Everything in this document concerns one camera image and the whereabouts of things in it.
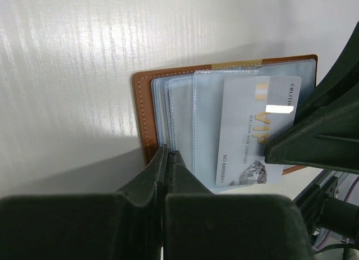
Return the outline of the brown leather card holder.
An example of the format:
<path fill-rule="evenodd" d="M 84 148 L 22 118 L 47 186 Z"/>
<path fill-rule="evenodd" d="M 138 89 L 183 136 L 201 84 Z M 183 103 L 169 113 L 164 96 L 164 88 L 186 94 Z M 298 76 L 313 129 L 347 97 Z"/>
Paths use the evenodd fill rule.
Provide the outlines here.
<path fill-rule="evenodd" d="M 317 56 L 267 58 L 138 72 L 132 77 L 144 160 L 166 146 L 210 191 L 216 185 L 224 80 L 229 76 L 299 76 L 298 105 L 315 89 Z M 297 170 L 283 165 L 282 176 Z"/>

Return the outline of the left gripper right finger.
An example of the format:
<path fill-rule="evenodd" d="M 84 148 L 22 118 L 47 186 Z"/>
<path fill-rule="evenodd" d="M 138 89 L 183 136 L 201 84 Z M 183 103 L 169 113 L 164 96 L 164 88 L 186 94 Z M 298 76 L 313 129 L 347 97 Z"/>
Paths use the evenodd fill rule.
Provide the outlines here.
<path fill-rule="evenodd" d="M 165 259 L 312 259 L 306 226 L 287 197 L 213 194 L 168 156 Z"/>

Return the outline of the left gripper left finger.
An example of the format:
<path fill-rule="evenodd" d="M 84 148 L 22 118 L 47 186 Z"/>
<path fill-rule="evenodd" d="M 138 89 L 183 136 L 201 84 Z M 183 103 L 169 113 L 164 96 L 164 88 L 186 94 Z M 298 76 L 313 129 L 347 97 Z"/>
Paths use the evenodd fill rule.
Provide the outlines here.
<path fill-rule="evenodd" d="M 1 200 L 2 259 L 159 259 L 167 147 L 113 193 Z"/>

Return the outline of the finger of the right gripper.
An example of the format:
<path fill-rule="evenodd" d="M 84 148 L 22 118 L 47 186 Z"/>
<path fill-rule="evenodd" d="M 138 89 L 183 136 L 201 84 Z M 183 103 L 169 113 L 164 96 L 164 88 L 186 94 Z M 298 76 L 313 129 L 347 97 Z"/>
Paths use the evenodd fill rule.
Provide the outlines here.
<path fill-rule="evenodd" d="M 294 125 L 266 146 L 265 162 L 358 174 L 358 28 Z"/>

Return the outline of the silver VIP card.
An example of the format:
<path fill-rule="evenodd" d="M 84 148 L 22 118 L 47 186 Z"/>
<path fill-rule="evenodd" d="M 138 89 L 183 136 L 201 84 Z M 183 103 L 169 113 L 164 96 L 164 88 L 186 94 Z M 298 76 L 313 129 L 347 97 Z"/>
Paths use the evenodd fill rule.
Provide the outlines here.
<path fill-rule="evenodd" d="M 299 76 L 229 76 L 224 80 L 216 185 L 279 183 L 283 165 L 264 160 L 266 145 L 294 122 Z"/>

